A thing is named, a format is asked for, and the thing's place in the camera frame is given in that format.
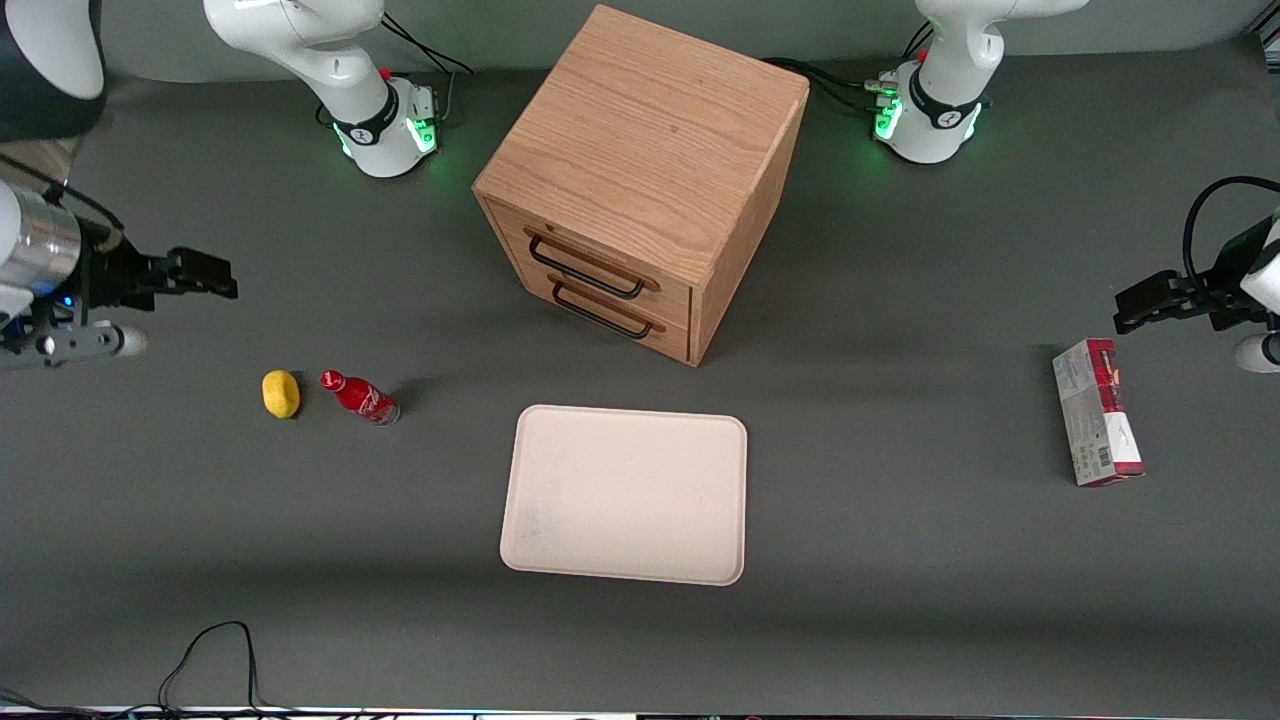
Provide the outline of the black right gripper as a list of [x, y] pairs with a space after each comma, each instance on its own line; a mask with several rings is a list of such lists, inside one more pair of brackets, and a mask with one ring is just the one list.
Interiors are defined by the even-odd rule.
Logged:
[[239, 297], [230, 263], [221, 258], [188, 247], [172, 249], [166, 259], [150, 256], [128, 240], [110, 250], [99, 249], [106, 238], [97, 232], [81, 234], [79, 259], [68, 278], [68, 311], [82, 322], [96, 307], [151, 313], [159, 295]]

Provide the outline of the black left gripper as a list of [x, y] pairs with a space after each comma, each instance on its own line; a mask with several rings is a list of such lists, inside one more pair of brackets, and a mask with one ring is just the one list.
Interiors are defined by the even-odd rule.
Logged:
[[1165, 320], [1208, 314], [1213, 331], [1251, 323], [1277, 328], [1277, 222], [1261, 220], [1229, 240], [1207, 272], [1196, 278], [1206, 290], [1207, 306], [1196, 282], [1167, 269], [1115, 296], [1114, 327], [1130, 334]]

